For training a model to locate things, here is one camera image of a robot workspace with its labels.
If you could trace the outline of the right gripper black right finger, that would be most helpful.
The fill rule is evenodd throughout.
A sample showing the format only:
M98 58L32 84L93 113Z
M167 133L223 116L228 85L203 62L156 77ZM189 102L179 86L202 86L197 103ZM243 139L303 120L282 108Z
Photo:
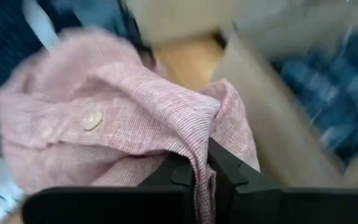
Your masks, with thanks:
M216 221L224 224L358 224L358 190L285 187L257 172L214 139Z

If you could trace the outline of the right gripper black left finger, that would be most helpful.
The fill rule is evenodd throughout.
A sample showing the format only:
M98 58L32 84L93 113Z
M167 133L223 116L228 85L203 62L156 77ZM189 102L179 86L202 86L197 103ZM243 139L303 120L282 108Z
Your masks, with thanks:
M28 224L194 223L194 173L188 159L170 154L137 187L54 187L22 207Z

